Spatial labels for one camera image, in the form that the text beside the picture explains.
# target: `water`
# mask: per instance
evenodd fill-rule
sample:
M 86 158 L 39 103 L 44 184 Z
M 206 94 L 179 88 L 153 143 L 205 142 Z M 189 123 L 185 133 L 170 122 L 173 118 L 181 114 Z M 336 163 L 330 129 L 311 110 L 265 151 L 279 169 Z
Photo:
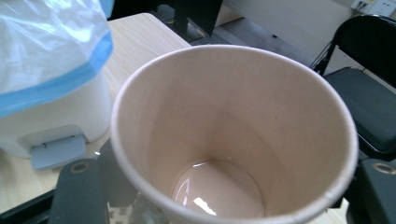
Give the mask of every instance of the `water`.
M 227 161 L 195 164 L 178 179 L 172 198 L 219 217 L 263 217 L 264 204 L 253 178 Z

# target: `plastic bag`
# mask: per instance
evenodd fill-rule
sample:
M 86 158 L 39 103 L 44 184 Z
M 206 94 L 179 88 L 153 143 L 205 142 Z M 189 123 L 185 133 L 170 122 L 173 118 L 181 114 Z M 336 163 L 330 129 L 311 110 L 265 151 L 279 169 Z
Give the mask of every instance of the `plastic bag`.
M 98 0 L 2 0 L 0 30 L 0 118 L 87 83 L 113 47 Z

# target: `black chair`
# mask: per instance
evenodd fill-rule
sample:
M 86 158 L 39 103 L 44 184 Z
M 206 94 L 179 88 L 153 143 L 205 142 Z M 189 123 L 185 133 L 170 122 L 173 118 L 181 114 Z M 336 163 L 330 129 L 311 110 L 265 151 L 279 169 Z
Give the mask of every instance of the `black chair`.
M 345 21 L 314 68 L 322 76 L 336 47 L 396 88 L 396 21 L 376 15 Z M 367 76 L 365 69 L 347 67 L 324 78 L 355 120 L 361 150 L 369 157 L 390 161 L 396 155 L 396 94 Z

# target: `floor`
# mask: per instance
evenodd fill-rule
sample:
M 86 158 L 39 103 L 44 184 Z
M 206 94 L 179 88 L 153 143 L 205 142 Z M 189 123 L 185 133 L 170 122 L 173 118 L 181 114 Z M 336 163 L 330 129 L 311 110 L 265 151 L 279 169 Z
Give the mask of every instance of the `floor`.
M 172 8 L 161 5 L 156 12 L 152 11 L 151 13 L 160 21 L 171 26 L 174 15 Z M 181 36 L 193 46 L 206 44 L 240 45 L 266 49 L 306 66 L 314 61 L 314 58 L 304 51 L 295 48 L 280 37 L 274 36 L 270 31 L 245 18 L 215 27 L 212 36 L 207 35 L 193 21 L 190 21 L 188 33 L 190 35 Z

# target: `wooden table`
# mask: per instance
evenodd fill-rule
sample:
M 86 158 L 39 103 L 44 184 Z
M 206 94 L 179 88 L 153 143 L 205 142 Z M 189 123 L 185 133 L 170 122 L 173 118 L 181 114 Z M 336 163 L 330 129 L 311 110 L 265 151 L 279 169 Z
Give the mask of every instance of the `wooden table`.
M 112 99 L 137 68 L 165 53 L 190 45 L 150 14 L 110 21 L 114 51 L 103 69 Z M 87 145 L 91 157 L 109 138 L 107 132 Z M 30 161 L 0 150 L 0 213 L 25 203 L 56 186 L 60 169 L 36 171 Z M 346 204 L 332 209 L 311 223 L 346 223 Z

